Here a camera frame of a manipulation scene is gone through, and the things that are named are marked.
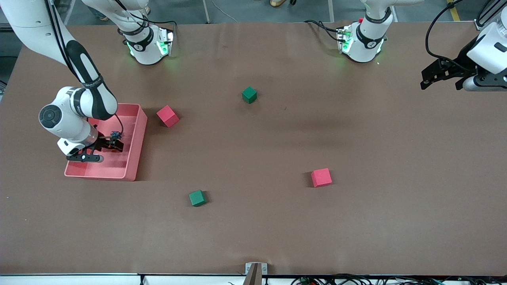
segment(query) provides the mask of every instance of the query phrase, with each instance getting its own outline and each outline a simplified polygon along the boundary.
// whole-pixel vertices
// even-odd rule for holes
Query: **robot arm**
[[[82,0],[106,15],[127,40],[130,54],[141,64],[154,64],[169,55],[173,32],[150,24],[139,11],[148,0]]]
[[[459,52],[454,60],[438,58],[422,71],[421,89],[455,77],[456,90],[507,90],[507,8]]]
[[[362,22],[338,31],[338,49],[357,62],[371,61],[384,43],[385,32],[392,23],[391,6],[408,6],[424,0],[361,0],[366,6]]]
[[[118,103],[90,55],[65,28],[49,0],[0,0],[0,5],[14,33],[29,49],[68,66],[83,85],[62,88],[42,108],[41,125],[61,138],[58,146],[67,156],[95,144],[101,134],[85,118],[107,120],[116,113]]]

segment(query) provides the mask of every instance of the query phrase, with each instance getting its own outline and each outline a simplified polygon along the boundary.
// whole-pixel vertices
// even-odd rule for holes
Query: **shoe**
[[[285,2],[285,0],[270,0],[269,4],[273,7],[278,7],[278,6],[282,5],[283,2]]]

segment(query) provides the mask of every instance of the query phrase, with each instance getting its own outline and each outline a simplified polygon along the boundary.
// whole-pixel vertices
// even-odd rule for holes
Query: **floor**
[[[205,0],[210,23],[224,22],[302,22],[321,20],[334,22],[339,20],[357,20],[365,13],[359,0],[299,0],[292,6],[285,2],[278,8],[269,5],[268,0]],[[473,20],[485,0],[466,0],[457,5],[459,20]],[[425,0],[414,6],[398,6],[395,9],[395,21],[428,22],[432,21],[447,4],[446,0]],[[151,0],[149,4],[153,21],[174,20],[178,24],[202,24],[208,22],[203,0]],[[60,0],[59,12],[68,25],[112,25],[111,21],[95,18],[80,0]],[[447,11],[440,21],[458,20]],[[7,20],[0,10],[0,23]],[[21,42],[13,33],[0,33],[0,100],[2,82],[8,83]]]

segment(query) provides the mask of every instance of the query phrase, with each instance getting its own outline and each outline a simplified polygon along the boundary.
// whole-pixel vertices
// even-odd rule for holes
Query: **brown table surface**
[[[78,83],[26,48],[0,104],[0,272],[503,275],[507,96],[421,91],[428,23],[395,23],[372,62],[308,24],[179,28],[142,66],[114,26],[71,27],[120,102],[148,116],[135,182],[66,178],[41,107]],[[472,23],[437,24],[454,57]],[[259,92],[248,105],[240,92]],[[181,120],[167,129],[156,111]],[[334,184],[314,189],[328,167]],[[194,208],[188,194],[206,191]]]

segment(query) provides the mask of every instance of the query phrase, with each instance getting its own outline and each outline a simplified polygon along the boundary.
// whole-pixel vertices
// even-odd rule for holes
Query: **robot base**
[[[154,32],[154,37],[144,50],[142,50],[142,46],[131,45],[129,42],[126,43],[130,50],[130,55],[135,57],[137,62],[144,65],[155,64],[164,56],[170,56],[174,41],[174,31],[160,28],[156,25],[150,25],[150,28]]]
[[[347,55],[350,59],[357,62],[368,62],[375,58],[375,55],[380,52],[380,48],[384,43],[382,40],[375,48],[368,49],[365,45],[357,38],[357,27],[359,22],[352,23],[350,26],[345,26],[336,32],[336,36],[339,40],[345,42],[338,42],[338,50],[340,53]]]

